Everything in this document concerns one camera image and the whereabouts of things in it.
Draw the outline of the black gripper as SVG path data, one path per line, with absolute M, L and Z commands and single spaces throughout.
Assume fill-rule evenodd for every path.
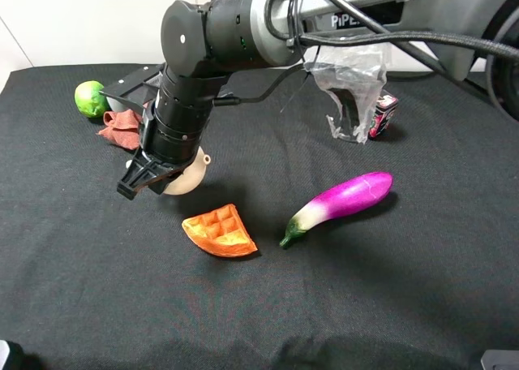
M 157 99 L 143 117 L 141 148 L 117 183 L 119 194 L 133 200 L 149 188 L 160 195 L 183 174 L 196 155 L 220 89 L 219 75 L 187 77 L 165 66 Z

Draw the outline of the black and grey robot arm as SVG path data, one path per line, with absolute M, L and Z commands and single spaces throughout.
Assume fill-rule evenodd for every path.
M 195 161 L 212 109 L 242 103 L 221 95 L 234 72 L 291 72 L 312 46 L 385 42 L 465 90 L 485 58 L 487 84 L 476 93 L 518 116 L 518 0 L 176 1 L 161 24 L 165 62 L 104 90 L 143 118 L 118 192 L 162 193 Z

